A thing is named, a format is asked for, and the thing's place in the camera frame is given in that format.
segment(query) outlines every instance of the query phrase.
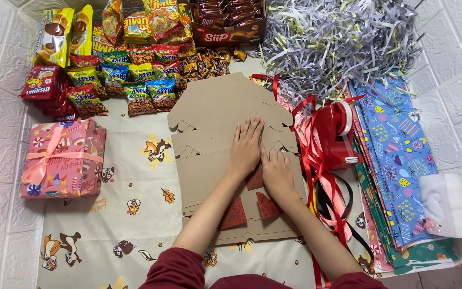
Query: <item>cardboard house shape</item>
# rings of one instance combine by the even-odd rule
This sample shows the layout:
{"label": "cardboard house shape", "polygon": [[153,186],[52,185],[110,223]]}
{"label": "cardboard house shape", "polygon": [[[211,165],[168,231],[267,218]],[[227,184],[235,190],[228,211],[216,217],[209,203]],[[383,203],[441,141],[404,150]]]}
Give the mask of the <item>cardboard house shape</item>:
{"label": "cardboard house shape", "polygon": [[[292,114],[268,90],[234,73],[190,82],[167,116],[181,185],[183,224],[193,215],[224,174],[234,130],[247,117],[265,120],[265,149],[290,157],[296,190],[306,200]],[[240,185],[228,207],[215,244],[282,239],[299,236],[295,225],[271,199],[263,185],[261,164]]]}

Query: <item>red paper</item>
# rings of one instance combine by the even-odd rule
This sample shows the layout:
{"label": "red paper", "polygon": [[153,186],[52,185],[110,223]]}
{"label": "red paper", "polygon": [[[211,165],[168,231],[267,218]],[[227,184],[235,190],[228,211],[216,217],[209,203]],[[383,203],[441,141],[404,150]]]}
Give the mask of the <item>red paper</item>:
{"label": "red paper", "polygon": [[252,191],[265,187],[263,184],[263,167],[261,163],[245,178],[245,184],[247,185],[247,191]]}
{"label": "red paper", "polygon": [[260,192],[256,192],[256,198],[258,199],[258,206],[260,207],[262,219],[270,218],[283,213],[283,210],[279,208],[276,202],[273,199],[269,200],[266,195]]}
{"label": "red paper", "polygon": [[231,206],[224,212],[218,230],[224,230],[230,227],[238,226],[247,223],[245,210],[243,209],[242,199],[236,198]]}

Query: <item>tape roll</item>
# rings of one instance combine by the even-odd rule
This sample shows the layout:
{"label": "tape roll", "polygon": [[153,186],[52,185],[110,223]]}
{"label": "tape roll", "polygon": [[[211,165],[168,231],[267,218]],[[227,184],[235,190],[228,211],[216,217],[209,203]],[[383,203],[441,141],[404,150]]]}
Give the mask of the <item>tape roll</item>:
{"label": "tape roll", "polygon": [[345,110],[345,118],[346,118],[345,128],[343,129],[342,133],[338,134],[338,136],[344,136],[344,135],[347,135],[349,131],[351,131],[351,128],[352,128],[352,109],[351,109],[351,106],[344,100],[336,100],[336,101],[333,101],[332,104],[335,104],[335,103],[341,104],[343,106],[343,109]]}

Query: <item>hand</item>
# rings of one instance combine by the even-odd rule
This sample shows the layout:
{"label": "hand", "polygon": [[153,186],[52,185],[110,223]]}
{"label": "hand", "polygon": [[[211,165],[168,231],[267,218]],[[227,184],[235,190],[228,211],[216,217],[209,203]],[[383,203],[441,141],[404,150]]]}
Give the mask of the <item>hand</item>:
{"label": "hand", "polygon": [[247,118],[242,127],[239,123],[234,132],[233,145],[229,156],[228,172],[244,179],[260,161],[260,137],[265,121],[256,116],[254,122]]}
{"label": "hand", "polygon": [[267,155],[263,142],[260,154],[263,165],[263,183],[270,196],[281,207],[292,200],[300,201],[294,186],[294,173],[290,158],[275,149],[270,149]]}

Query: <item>tape dispenser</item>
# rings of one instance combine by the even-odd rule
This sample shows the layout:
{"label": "tape dispenser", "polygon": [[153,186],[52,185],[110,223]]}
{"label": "tape dispenser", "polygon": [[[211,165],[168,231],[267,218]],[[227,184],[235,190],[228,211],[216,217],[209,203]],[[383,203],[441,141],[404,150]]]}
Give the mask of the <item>tape dispenser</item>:
{"label": "tape dispenser", "polygon": [[318,139],[330,170],[346,170],[363,162],[352,146],[352,110],[344,100],[333,101],[320,108],[315,123]]}

